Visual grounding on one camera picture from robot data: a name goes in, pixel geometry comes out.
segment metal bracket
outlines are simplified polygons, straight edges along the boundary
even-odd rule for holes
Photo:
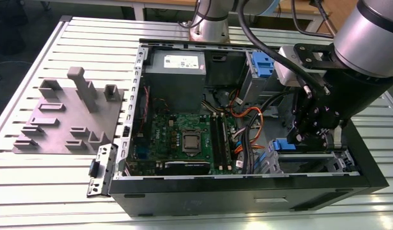
[[[117,148],[119,147],[115,144],[107,144],[99,148],[96,158],[93,159],[88,172],[91,179],[87,190],[87,198],[109,197],[108,189],[112,179]]]

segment ram slot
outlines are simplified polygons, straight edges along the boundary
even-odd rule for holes
[[[213,165],[214,168],[222,167],[221,166],[221,155],[220,155],[220,140],[218,140],[218,130],[217,130],[217,121],[216,117],[210,116],[210,142],[212,142],[212,151],[213,151]]]
[[[226,133],[222,118],[217,117],[217,134],[218,134],[218,147],[220,147],[220,161],[222,168],[226,168],[228,158],[226,158]]]

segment motherboard chip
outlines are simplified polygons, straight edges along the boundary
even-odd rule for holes
[[[196,150],[198,148],[198,137],[185,136],[184,145],[186,150]]]
[[[201,152],[201,133],[182,132],[182,152],[193,157]]]

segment blue connector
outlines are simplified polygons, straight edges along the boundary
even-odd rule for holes
[[[264,152],[260,156],[260,158],[256,160],[256,163],[254,163],[254,166],[253,166],[253,169],[257,168],[258,164],[261,163],[262,159],[266,157],[266,152]]]
[[[280,150],[296,150],[296,145],[289,144],[285,138],[278,138],[273,141],[273,147],[276,151]]]
[[[274,61],[272,58],[265,53],[254,51],[252,53],[252,62],[257,69],[257,76],[260,78],[268,78],[274,70]]]

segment table leg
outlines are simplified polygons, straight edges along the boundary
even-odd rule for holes
[[[48,1],[40,1],[40,4],[43,6],[44,11],[51,10],[49,2]]]
[[[132,7],[133,7],[133,13],[134,13],[134,20],[136,21],[145,21],[145,16],[144,16],[144,4],[142,3],[132,3]]]
[[[317,32],[318,29],[320,29],[320,26],[321,26],[322,22],[324,22],[324,20],[322,20],[321,15],[316,15],[313,17],[313,20],[310,21],[309,25],[306,26],[305,31],[308,31],[308,32]]]

